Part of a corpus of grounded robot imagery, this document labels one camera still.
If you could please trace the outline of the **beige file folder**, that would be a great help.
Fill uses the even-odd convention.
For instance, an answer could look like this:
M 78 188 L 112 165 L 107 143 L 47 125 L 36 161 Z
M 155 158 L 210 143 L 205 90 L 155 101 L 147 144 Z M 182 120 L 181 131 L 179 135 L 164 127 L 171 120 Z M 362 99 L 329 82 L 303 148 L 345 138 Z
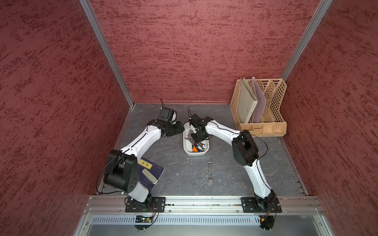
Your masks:
M 238 117 L 240 123 L 247 124 L 250 122 L 252 114 L 255 111 L 258 99 L 249 80 L 245 78 L 240 79 L 239 85 Z

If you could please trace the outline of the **aluminium corner post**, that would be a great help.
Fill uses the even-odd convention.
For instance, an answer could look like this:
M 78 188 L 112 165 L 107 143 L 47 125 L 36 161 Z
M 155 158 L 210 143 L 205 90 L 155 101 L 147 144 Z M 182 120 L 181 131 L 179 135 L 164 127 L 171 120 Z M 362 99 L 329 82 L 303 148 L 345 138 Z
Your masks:
M 313 34 L 315 33 L 316 29 L 318 28 L 319 24 L 321 23 L 322 19 L 324 18 L 326 12 L 328 11 L 329 7 L 332 4 L 332 0 L 321 0 L 319 5 L 317 6 L 313 16 L 311 17 L 307 27 L 305 28 L 297 46 L 295 47 L 288 63 L 286 64 L 281 78 L 285 81 L 288 76 L 290 75 L 291 71 L 295 67 L 297 61 L 299 60 L 301 54 L 305 50 L 306 46 L 310 42 Z
M 79 2 L 80 2 L 81 6 L 82 6 L 82 8 L 85 12 L 85 15 L 86 15 L 86 17 L 87 17 L 87 19 L 88 19 L 88 21 L 91 25 L 91 28 L 92 28 L 100 46 L 101 46 L 101 48 L 102 48 L 102 51 L 103 51 L 109 65 L 110 65 L 112 71 L 113 71 L 113 74 L 114 74 L 114 76 L 115 76 L 115 78 L 116 78 L 116 80 L 117 80 L 117 82 L 118 82 L 128 104 L 129 104 L 129 106 L 131 108 L 134 108 L 135 102 L 132 98 L 132 95 L 131 95 L 129 89 L 127 88 L 127 86 L 124 82 L 124 78 L 123 78 L 121 71 L 120 71 L 120 69 L 117 65 L 117 62 L 116 62 L 116 60 L 113 56 L 113 53 L 111 52 L 109 44 L 108 44 L 106 37 L 105 37 L 105 35 L 104 35 L 104 33 L 101 29 L 101 26 L 98 22 L 98 19 L 95 15 L 94 9 L 93 9 L 90 1 L 89 0 L 79 0 Z

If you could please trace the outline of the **left aluminium corner post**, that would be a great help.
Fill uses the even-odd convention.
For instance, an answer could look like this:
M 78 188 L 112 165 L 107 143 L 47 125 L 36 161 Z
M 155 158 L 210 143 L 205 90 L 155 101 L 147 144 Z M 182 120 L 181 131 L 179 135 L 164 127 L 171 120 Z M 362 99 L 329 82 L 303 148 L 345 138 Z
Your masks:
M 87 19 L 88 19 L 88 21 L 91 25 L 91 28 L 92 28 L 100 46 L 101 46 L 101 48 L 102 48 L 102 51 L 103 51 L 109 65 L 110 65 L 112 71 L 113 71 L 113 74 L 114 74 L 114 76 L 115 76 L 115 78 L 116 78 L 116 80 L 117 80 L 117 82 L 118 82 L 128 104 L 129 104 L 129 106 L 131 108 L 134 108 L 135 102 L 132 98 L 132 95 L 131 95 L 129 89 L 127 88 L 127 86 L 124 82 L 124 78 L 123 78 L 121 71 L 120 71 L 120 69 L 117 65 L 117 62 L 116 62 L 116 60 L 113 56 L 113 53 L 111 52 L 109 44 L 108 44 L 106 37 L 105 37 L 105 35 L 104 35 L 104 33 L 101 29 L 101 26 L 98 22 L 98 19 L 95 15 L 94 9 L 93 9 L 90 1 L 89 0 L 79 0 L 79 2 L 80 2 L 81 6 L 82 6 L 82 8 L 85 12 L 85 15 L 86 15 L 86 17 L 87 17 Z

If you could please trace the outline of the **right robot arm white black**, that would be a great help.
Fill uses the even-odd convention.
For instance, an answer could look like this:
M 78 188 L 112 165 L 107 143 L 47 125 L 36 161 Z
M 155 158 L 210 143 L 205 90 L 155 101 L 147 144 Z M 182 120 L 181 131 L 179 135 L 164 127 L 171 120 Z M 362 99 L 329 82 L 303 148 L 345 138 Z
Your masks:
M 216 136 L 232 146 L 235 161 L 244 167 L 253 185 L 256 208 L 268 212 L 274 206 L 277 196 L 261 169 L 258 146 L 253 135 L 247 130 L 238 131 L 210 117 L 202 119 L 196 114 L 189 118 L 189 124 L 195 130 L 191 137 L 196 144 L 210 136 Z

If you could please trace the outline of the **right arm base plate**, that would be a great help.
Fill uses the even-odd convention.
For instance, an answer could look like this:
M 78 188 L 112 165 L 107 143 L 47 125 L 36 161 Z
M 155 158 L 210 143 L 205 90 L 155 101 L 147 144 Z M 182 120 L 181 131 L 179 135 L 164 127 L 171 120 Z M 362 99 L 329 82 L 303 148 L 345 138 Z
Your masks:
M 241 206 L 244 213 L 282 213 L 277 197 L 262 199 L 260 197 L 241 197 Z

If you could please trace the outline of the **purple file folder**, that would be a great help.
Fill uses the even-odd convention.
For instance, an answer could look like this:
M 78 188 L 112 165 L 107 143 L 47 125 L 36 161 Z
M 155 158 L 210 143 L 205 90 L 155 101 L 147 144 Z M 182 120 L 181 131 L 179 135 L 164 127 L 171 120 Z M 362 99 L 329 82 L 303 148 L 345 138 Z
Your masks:
M 264 112 L 264 109 L 265 109 L 265 106 L 266 106 L 266 103 L 267 103 L 267 99 L 261 89 L 261 87 L 259 86 L 258 84 L 258 81 L 255 77 L 252 78 L 252 82 L 253 84 L 253 87 L 255 88 L 255 94 L 256 94 L 256 97 L 257 97 L 257 100 L 258 100 L 258 103 L 256 105 L 256 108 L 254 110 L 254 113 L 252 115 L 252 122 L 253 123 L 259 123 L 261 118 L 262 118 L 262 115 L 263 115 L 263 112 Z

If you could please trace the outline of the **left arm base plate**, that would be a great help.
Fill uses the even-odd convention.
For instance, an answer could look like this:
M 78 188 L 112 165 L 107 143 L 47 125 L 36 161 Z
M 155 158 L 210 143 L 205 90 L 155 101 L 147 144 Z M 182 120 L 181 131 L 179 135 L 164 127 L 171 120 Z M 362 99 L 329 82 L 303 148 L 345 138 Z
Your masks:
M 145 212 L 145 213 L 162 213 L 165 209 L 165 197 L 148 196 L 144 202 L 128 198 L 126 201 L 125 212 Z

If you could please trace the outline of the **dark blue book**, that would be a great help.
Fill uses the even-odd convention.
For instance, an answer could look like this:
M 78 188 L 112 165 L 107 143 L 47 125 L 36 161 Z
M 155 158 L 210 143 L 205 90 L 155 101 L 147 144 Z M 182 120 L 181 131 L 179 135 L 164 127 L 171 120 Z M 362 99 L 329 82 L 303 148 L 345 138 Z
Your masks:
M 143 169 L 148 169 L 156 178 L 157 180 L 160 179 L 161 175 L 164 172 L 164 168 L 153 163 L 150 160 L 147 160 L 145 158 L 141 158 L 138 162 L 138 167 L 139 167 L 139 181 L 143 186 L 145 186 L 149 190 L 153 190 L 154 186 L 156 184 L 152 184 L 143 174 L 142 170 Z

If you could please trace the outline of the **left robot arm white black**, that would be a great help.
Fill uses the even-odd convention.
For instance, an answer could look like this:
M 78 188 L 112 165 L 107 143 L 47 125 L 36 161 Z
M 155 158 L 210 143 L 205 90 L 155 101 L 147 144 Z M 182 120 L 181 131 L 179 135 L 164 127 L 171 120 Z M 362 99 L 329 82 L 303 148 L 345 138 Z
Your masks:
M 151 120 L 142 133 L 130 144 L 120 150 L 112 150 L 108 154 L 104 167 L 103 183 L 126 193 L 135 201 L 151 203 L 150 190 L 139 181 L 138 163 L 144 153 L 161 137 L 171 137 L 184 132 L 181 122 L 163 122 Z

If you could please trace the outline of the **beige plastic file organizer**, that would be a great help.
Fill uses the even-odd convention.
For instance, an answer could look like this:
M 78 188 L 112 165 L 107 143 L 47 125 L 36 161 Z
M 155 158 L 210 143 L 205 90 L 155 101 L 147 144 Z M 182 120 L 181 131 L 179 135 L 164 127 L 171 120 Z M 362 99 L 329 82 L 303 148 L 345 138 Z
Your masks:
M 247 79 L 253 87 L 252 79 Z M 253 123 L 252 117 L 249 123 L 240 123 L 238 117 L 238 101 L 240 93 L 239 80 L 237 80 L 232 95 L 230 110 L 236 129 L 248 130 L 258 137 L 282 137 L 286 134 L 287 123 L 280 112 L 280 107 L 287 89 L 287 85 L 282 78 L 277 79 L 257 79 L 267 103 L 259 123 Z

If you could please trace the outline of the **aluminium front rail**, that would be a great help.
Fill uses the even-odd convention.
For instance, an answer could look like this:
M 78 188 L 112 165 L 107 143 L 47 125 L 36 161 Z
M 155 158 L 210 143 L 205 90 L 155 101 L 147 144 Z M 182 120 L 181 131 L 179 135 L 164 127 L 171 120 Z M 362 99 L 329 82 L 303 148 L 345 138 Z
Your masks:
M 267 211 L 259 211 L 251 197 L 240 196 L 165 196 L 154 197 L 153 207 L 165 215 L 324 215 L 316 196 L 281 196 Z M 85 214 L 151 213 L 138 210 L 131 200 L 121 195 L 90 196 Z

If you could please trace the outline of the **white plastic storage box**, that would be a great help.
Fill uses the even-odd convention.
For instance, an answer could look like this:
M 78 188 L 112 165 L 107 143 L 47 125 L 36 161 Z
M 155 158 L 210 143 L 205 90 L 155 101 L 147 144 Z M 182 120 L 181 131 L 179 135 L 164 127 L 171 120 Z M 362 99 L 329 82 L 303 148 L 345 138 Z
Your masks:
M 208 152 L 210 149 L 209 141 L 205 140 L 200 143 L 195 143 L 192 134 L 194 130 L 190 123 L 184 124 L 184 133 L 183 133 L 183 148 L 185 153 L 188 156 L 202 156 Z

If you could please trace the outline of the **right aluminium corner post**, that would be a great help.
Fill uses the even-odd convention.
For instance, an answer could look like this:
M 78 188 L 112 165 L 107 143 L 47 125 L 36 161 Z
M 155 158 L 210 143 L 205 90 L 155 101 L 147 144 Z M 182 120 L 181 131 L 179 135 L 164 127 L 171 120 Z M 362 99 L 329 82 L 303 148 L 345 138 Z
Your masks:
M 322 19 L 324 18 L 326 12 L 328 11 L 329 7 L 332 4 L 332 0 L 321 0 L 319 5 L 317 6 L 313 16 L 311 17 L 307 27 L 305 28 L 297 46 L 295 47 L 288 63 L 286 64 L 281 78 L 285 81 L 288 76 L 290 75 L 291 71 L 295 67 L 297 61 L 299 60 L 301 54 L 305 50 L 306 46 L 310 42 L 313 34 L 315 33 L 316 29 L 318 28 L 319 24 L 321 23 Z

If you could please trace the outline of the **silver wrench in box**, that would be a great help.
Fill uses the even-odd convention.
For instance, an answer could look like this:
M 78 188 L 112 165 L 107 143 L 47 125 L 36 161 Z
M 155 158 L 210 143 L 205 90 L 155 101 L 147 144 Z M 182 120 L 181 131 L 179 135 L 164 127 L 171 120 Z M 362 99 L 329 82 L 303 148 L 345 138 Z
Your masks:
M 185 138 L 185 140 L 188 140 L 188 141 L 194 146 L 194 145 L 196 145 L 196 142 L 195 142 L 194 139 L 192 138 L 192 134 L 193 134 L 193 133 L 194 133 L 194 132 L 193 132 L 191 129 L 189 129 L 187 135 L 184 136 L 184 138 Z

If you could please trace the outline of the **long silver combination wrench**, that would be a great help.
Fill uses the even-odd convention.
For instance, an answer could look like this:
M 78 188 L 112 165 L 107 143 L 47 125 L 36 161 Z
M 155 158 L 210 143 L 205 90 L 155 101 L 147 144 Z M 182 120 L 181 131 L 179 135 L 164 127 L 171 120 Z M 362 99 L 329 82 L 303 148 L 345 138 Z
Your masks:
M 213 179 L 212 179 L 212 160 L 211 159 L 208 161 L 208 171 L 209 171 L 208 184 L 212 185 Z

